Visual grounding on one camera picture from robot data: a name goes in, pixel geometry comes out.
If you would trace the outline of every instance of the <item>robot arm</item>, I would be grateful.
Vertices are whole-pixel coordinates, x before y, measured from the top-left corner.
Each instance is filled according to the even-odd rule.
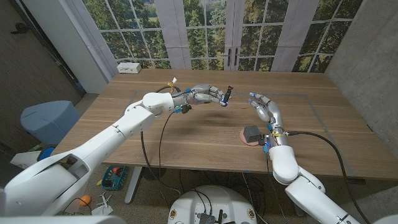
[[[277,104],[265,96],[250,93],[249,103],[271,131],[269,157],[273,175],[280,184],[288,185],[285,191],[292,201],[320,223],[359,223],[325,194],[323,184],[297,164],[293,148],[287,144],[282,116]]]
[[[148,93],[129,105],[124,116],[76,149],[46,158],[14,177],[0,189],[0,215],[55,215],[80,197],[93,171],[133,134],[149,128],[163,112],[188,112],[190,104],[228,104],[211,85],[197,85],[183,93]]]

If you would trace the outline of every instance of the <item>blue bin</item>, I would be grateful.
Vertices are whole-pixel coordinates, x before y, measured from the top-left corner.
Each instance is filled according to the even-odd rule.
[[[118,177],[116,174],[113,173],[113,168],[118,167],[120,169],[123,169],[122,174],[120,177]],[[101,187],[104,188],[105,190],[120,190],[120,188],[123,185],[124,180],[126,179],[126,166],[116,166],[116,165],[110,165],[104,174],[104,177],[102,178],[101,181]],[[105,180],[110,180],[112,181],[113,187],[105,187],[103,184]]]

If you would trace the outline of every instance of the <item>pink pad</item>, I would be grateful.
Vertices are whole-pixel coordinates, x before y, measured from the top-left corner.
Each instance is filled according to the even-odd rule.
[[[243,132],[244,132],[244,129],[242,129],[242,131],[239,134],[243,143],[247,144],[248,146],[258,146],[258,144],[259,144],[258,141],[247,143],[246,139],[244,138]]]

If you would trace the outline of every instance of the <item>wooden table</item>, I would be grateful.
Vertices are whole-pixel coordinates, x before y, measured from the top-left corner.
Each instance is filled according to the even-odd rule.
[[[173,77],[182,90],[210,83],[225,91],[231,85],[233,98],[227,107],[214,103],[193,105],[187,114],[173,114],[163,135],[162,167],[267,172],[262,148],[246,146],[239,138],[240,130],[248,125],[256,124],[260,131],[267,132],[266,124],[247,103],[248,93],[253,91],[277,102],[285,130],[311,131],[334,141],[350,177],[398,179],[398,161],[329,78],[318,73],[143,69],[135,75],[118,74],[54,152],[83,144],[118,120],[129,102],[165,86]],[[158,117],[144,132],[153,166],[159,165],[159,139],[167,117]],[[342,175],[334,150],[322,140],[298,135],[288,137],[288,141],[304,169],[315,175]],[[140,136],[128,139],[105,162],[146,166]]]

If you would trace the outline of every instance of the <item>small black box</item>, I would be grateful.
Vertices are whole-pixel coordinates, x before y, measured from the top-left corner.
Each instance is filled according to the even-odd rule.
[[[243,136],[247,143],[256,142],[260,139],[261,133],[256,125],[244,127]]]

